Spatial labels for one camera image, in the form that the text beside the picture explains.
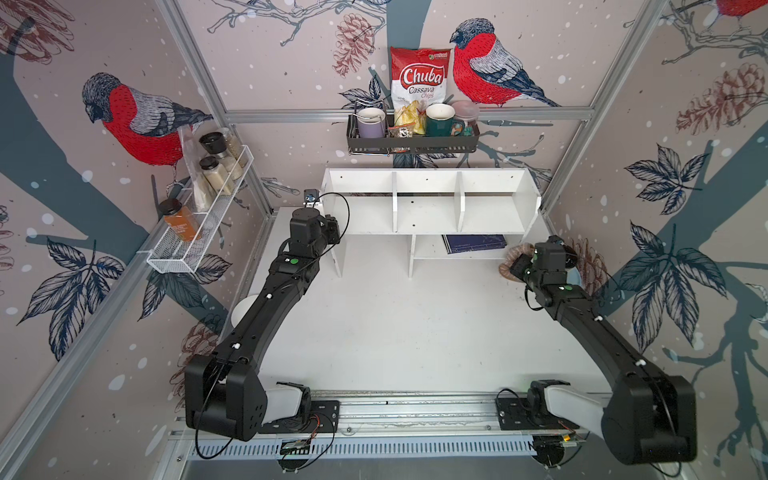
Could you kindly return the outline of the white wooden bookshelf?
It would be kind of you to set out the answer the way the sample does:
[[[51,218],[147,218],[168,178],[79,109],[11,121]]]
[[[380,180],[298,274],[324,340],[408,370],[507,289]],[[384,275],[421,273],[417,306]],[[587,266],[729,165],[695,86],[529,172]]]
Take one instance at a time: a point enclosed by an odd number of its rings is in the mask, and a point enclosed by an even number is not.
[[[345,237],[395,235],[418,260],[450,258],[445,237],[501,235],[515,245],[537,222],[541,194],[525,168],[328,169],[315,202]]]

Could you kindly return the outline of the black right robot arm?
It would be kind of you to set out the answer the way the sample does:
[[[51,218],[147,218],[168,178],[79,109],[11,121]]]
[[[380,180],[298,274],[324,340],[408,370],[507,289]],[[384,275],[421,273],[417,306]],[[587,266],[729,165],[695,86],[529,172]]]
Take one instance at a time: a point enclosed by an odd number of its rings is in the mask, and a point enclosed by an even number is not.
[[[697,455],[696,394],[681,376],[669,376],[646,360],[595,310],[593,299],[568,283],[575,251],[557,236],[524,248],[505,270],[583,347],[605,377],[607,396],[569,383],[531,383],[529,414],[535,420],[569,420],[603,439],[625,465],[687,463]]]

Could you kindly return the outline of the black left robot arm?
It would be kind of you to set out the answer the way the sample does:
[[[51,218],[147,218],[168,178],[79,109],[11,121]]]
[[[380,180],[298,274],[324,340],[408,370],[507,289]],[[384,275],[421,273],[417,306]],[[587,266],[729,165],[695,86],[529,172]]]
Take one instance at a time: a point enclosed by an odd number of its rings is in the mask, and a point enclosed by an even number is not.
[[[212,353],[193,356],[184,370],[191,429],[248,441],[266,426],[308,421],[309,388],[280,382],[267,390],[259,373],[271,341],[319,272],[323,254],[340,242],[341,230],[334,217],[311,207],[295,210],[289,227],[261,291],[237,325]]]

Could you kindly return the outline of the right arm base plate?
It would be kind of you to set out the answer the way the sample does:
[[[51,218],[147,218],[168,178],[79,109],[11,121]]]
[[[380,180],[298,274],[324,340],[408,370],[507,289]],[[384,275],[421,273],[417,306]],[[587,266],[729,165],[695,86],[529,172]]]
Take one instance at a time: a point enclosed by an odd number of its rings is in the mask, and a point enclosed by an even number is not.
[[[501,396],[494,399],[498,424],[503,431],[578,431],[581,427],[569,420],[537,413],[526,399]]]

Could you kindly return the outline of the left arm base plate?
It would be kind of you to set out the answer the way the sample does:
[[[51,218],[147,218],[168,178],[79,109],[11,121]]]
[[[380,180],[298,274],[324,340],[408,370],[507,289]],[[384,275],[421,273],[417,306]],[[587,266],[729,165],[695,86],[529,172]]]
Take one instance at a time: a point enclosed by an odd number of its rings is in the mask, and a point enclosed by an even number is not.
[[[338,430],[338,400],[312,400],[303,405],[293,417],[275,420],[262,425],[258,434],[336,433]]]

